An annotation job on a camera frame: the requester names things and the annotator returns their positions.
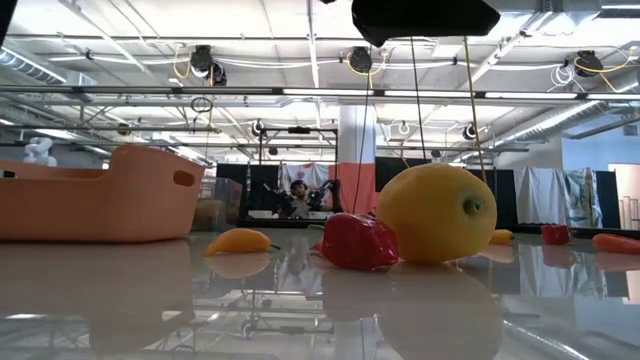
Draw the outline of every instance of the black curtain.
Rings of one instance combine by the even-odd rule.
[[[612,171],[596,171],[596,184],[600,209],[602,210],[602,227],[620,229],[616,173]]]
[[[218,164],[216,177],[231,179],[242,185],[242,198],[240,200],[240,219],[247,216],[247,170],[248,165]]]
[[[430,163],[431,160],[424,159],[405,159],[410,167],[417,165]],[[406,169],[407,165],[400,158],[393,157],[376,157],[376,192],[382,191],[385,185],[396,175],[400,174],[402,170]]]
[[[247,207],[249,209],[277,210],[277,196],[268,191],[262,184],[277,191],[279,169],[279,165],[251,165],[251,188],[247,199]]]

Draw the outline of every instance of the duct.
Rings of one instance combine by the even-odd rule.
[[[95,81],[87,77],[85,74],[76,71],[67,72],[67,78],[65,79],[58,75],[53,69],[47,69],[46,67],[39,65],[39,61],[36,61],[35,59],[37,59],[37,56],[24,51],[18,53],[17,51],[13,51],[4,46],[0,49],[0,65],[4,65],[46,85],[96,85]],[[89,94],[66,94],[65,96],[70,99],[80,100],[83,103],[88,103],[93,100],[93,96]]]
[[[639,72],[632,72],[620,79],[614,80],[614,87],[620,92],[638,91]],[[602,86],[597,91],[606,91]],[[515,129],[496,138],[495,146],[512,143],[519,140],[546,138],[583,122],[593,119],[610,111],[606,101],[589,101],[568,108],[554,109],[537,116]]]
[[[629,124],[633,124],[635,122],[640,121],[640,118],[638,117],[637,114],[627,114],[624,115],[620,120],[618,121],[614,121],[610,124],[607,125],[603,125],[600,127],[597,127],[595,129],[591,129],[585,132],[582,132],[580,134],[576,134],[576,135],[571,135],[568,138],[571,140],[580,140],[580,139],[584,139],[584,138],[588,138],[590,136],[594,136],[594,135],[598,135],[601,134],[605,131],[609,131],[609,130],[613,130],[625,125],[629,125]]]
[[[47,85],[62,85],[66,83],[65,78],[62,76],[4,46],[0,50],[0,64]]]

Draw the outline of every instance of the pipe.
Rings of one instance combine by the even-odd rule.
[[[0,147],[16,147],[25,146],[28,141],[0,142]],[[126,142],[126,141],[54,141],[54,145],[82,145],[82,146],[120,146],[120,145],[139,145],[139,146],[157,146],[157,147],[198,147],[198,148],[215,148],[215,149],[258,149],[260,144],[220,144],[220,143],[167,143],[167,142]],[[263,144],[264,148],[277,149],[327,149],[334,150],[335,146],[327,144]],[[444,146],[427,146],[426,150],[440,151],[471,151],[473,147],[444,147]],[[381,145],[377,146],[378,150],[422,150],[421,146],[400,146],[400,145]],[[503,152],[528,152],[529,149],[520,148],[501,148],[501,149],[483,149],[486,153],[503,153]]]
[[[65,91],[64,89],[56,90],[51,89],[47,91],[34,91],[35,88],[24,88],[24,87],[13,87],[10,88],[0,86],[0,92],[7,93],[21,93],[22,91],[16,90],[27,90],[24,93],[56,93],[60,90]],[[364,97],[354,97],[354,96],[318,96],[322,100],[323,103],[337,103],[343,105],[363,105],[365,103]],[[42,99],[42,100],[33,100],[32,103],[43,105],[43,106],[82,106],[89,105],[95,107],[189,107],[191,106],[191,100],[193,98],[182,98],[182,99],[150,99],[150,98],[98,98],[93,100],[91,103],[84,103],[81,101],[74,100],[60,100],[60,99]],[[313,97],[290,97],[280,99],[276,102],[269,101],[265,102],[262,100],[237,100],[237,101],[215,101],[214,107],[225,107],[225,108],[284,108],[294,102],[311,102],[315,103],[316,100]],[[414,97],[370,97],[369,104],[415,104],[416,98]],[[487,105],[487,106],[506,106],[506,107],[557,107],[557,106],[568,106],[578,103],[577,100],[556,100],[556,99],[476,99],[476,105]],[[0,105],[10,105],[11,103],[6,101],[0,101]],[[420,97],[420,104],[422,105],[469,105],[469,98],[427,98]]]
[[[595,129],[591,129],[585,132],[581,132],[580,134],[576,134],[576,135],[571,135],[568,138],[571,140],[581,140],[584,138],[588,138],[590,136],[593,135],[598,135],[600,133],[609,131],[609,130],[613,130],[613,129],[617,129],[619,127],[625,126],[625,125],[629,125],[629,124],[633,124],[634,122],[640,121],[640,118],[637,116],[628,116],[628,117],[623,117],[622,119],[618,120],[618,121],[614,121],[611,124],[607,124],[607,125],[603,125],[600,127],[597,127]]]
[[[8,34],[7,38],[15,41],[100,41],[103,38],[100,36],[91,35],[51,35],[51,34]],[[138,36],[111,36],[111,39],[118,44],[132,44],[140,43],[140,37]],[[221,43],[228,42],[268,42],[268,43],[295,43],[295,42],[309,42],[308,37],[267,37],[267,36],[163,36],[158,38],[155,36],[143,36],[142,40],[145,43],[162,43],[162,44],[211,44],[219,45]],[[335,44],[336,42],[344,42],[348,45],[368,45],[362,38],[349,38],[349,37],[317,37],[316,42],[330,42]],[[416,38],[413,40],[419,46],[433,47],[437,43],[436,41],[427,38]],[[409,39],[391,39],[388,40],[385,45],[387,46],[408,46],[410,44]]]
[[[253,136],[251,136],[251,134],[249,134],[249,132],[247,132],[247,129],[245,129],[244,127],[242,127],[240,125],[240,123],[238,122],[238,120],[236,120],[235,117],[233,117],[233,115],[231,115],[231,113],[229,112],[229,110],[225,109],[225,108],[215,108],[218,110],[218,112],[225,118],[227,119],[230,123],[232,123],[236,129],[240,130],[240,133],[242,134],[242,136],[245,138],[245,140],[247,140],[248,142],[255,142],[256,140],[254,139]]]
[[[89,17],[87,17],[82,10],[80,9],[80,7],[78,5],[76,5],[75,3],[69,3],[66,0],[58,0],[58,2],[60,2],[62,5],[64,5],[64,7],[66,7],[67,9],[69,9],[69,11],[71,11],[72,13],[74,13],[76,16],[78,16],[80,19],[84,20],[86,23],[88,23],[89,25],[91,25],[94,29],[96,29],[96,31],[98,33],[100,33],[100,37],[102,39],[104,39],[104,41],[106,41],[109,45],[111,45],[114,49],[118,50],[118,52],[120,54],[122,54],[124,57],[126,57],[127,59],[129,59],[129,61],[133,62],[134,64],[136,64],[137,67],[140,68],[140,70],[142,70],[142,72],[144,72],[145,74],[153,77],[153,74],[151,73],[151,70],[149,70],[149,68],[142,64],[141,62],[139,62],[138,60],[136,60],[135,57],[133,57],[133,55],[131,55],[127,50],[125,50],[125,48],[123,48],[120,44],[118,44],[115,40],[113,40],[111,38],[111,36],[109,36],[109,34],[107,34],[104,30],[102,30],[96,23],[94,23],[93,21],[91,21],[91,19],[89,19]]]
[[[37,112],[39,112],[39,113],[42,113],[42,114],[46,114],[46,115],[48,115],[48,116],[51,116],[51,117],[53,117],[54,119],[61,119],[61,120],[64,120],[65,122],[77,123],[77,121],[76,121],[76,120],[71,119],[70,117],[68,117],[68,116],[66,116],[66,115],[64,115],[64,114],[61,114],[61,113],[59,113],[59,112],[57,112],[57,111],[54,111],[54,110],[48,109],[48,108],[46,108],[46,107],[44,107],[44,106],[41,106],[41,105],[38,105],[38,104],[34,104],[34,103],[32,103],[31,101],[29,101],[29,100],[25,100],[25,99],[21,98],[20,96],[17,96],[17,95],[11,95],[11,94],[6,94],[6,93],[0,93],[0,96],[1,96],[1,97],[4,97],[4,98],[6,98],[6,99],[9,99],[9,100],[11,100],[11,101],[12,101],[12,102],[14,102],[14,103],[17,103],[17,104],[20,104],[20,105],[24,105],[24,106],[26,106],[26,107],[29,107],[29,108],[31,108],[31,109],[34,109],[34,110],[36,110],[36,111],[37,111]]]
[[[513,50],[513,48],[518,43],[520,43],[520,41],[522,41],[522,39],[524,39],[523,34],[524,34],[524,31],[521,31],[520,33],[516,34],[515,36],[513,36],[509,40],[507,40],[507,42],[505,42],[504,45],[498,45],[498,48],[495,49],[491,53],[491,55],[487,56],[484,59],[484,61],[482,61],[480,63],[480,66],[476,69],[476,71],[474,71],[473,75],[471,76],[471,81],[474,82],[474,83],[476,81],[478,81],[478,79],[480,79],[484,74],[486,74],[487,71],[489,71],[492,66],[497,64],[498,61],[500,61],[500,59],[502,59],[511,50]],[[469,80],[468,79],[462,85],[460,85],[460,87],[458,87],[458,90],[467,90],[467,89],[469,89]]]
[[[537,14],[532,15],[529,19],[532,19],[534,17],[538,16]],[[476,69],[476,71],[474,72],[473,76],[471,77],[471,82],[476,82],[478,79],[480,79],[484,74],[487,73],[487,71],[489,71],[489,69],[491,68],[491,66],[495,65],[498,61],[500,61],[500,59],[505,56],[509,51],[511,51],[519,42],[520,40],[522,40],[523,36],[521,34],[517,34],[516,36],[512,37],[509,41],[507,41],[507,43],[503,46],[498,46],[497,49],[495,49],[491,55],[489,55],[488,57],[486,57],[481,63],[480,66]],[[462,83],[460,86],[458,86],[457,90],[466,90],[469,88],[469,80],[467,79],[467,81],[465,81],[464,83]],[[446,107],[448,104],[440,104],[440,105],[436,105],[434,106],[428,114],[426,114],[424,116],[424,119],[420,119],[422,125],[426,124],[429,119],[431,117],[433,117],[433,115],[435,115],[435,113],[437,113],[440,109],[442,109],[443,107]],[[418,131],[420,130],[420,128],[416,128],[413,129],[406,137],[405,137],[405,143],[407,141],[409,141],[409,139]]]
[[[614,86],[620,92],[638,90],[640,72],[633,72],[620,79],[613,80]],[[596,89],[606,91],[606,85]],[[515,129],[508,131],[496,139],[496,146],[512,143],[518,140],[541,139],[563,130],[582,124],[596,116],[610,110],[606,101],[589,101],[568,108],[554,109],[522,123]]]
[[[309,56],[311,57],[311,75],[313,86],[320,87],[320,74],[318,71],[318,58],[316,56],[316,34],[313,32],[313,3],[315,0],[307,0],[307,21],[309,29]]]

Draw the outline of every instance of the red bell pepper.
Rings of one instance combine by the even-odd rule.
[[[545,225],[542,240],[547,245],[564,245],[571,242],[571,232],[567,225]]]
[[[352,270],[376,270],[398,262],[395,233],[367,215],[329,217],[319,250],[333,265]]]

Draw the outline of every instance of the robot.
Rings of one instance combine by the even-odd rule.
[[[27,164],[58,166],[56,158],[49,156],[51,146],[53,146],[53,141],[49,138],[32,138],[29,140],[29,145],[24,148],[24,159],[22,161]]]

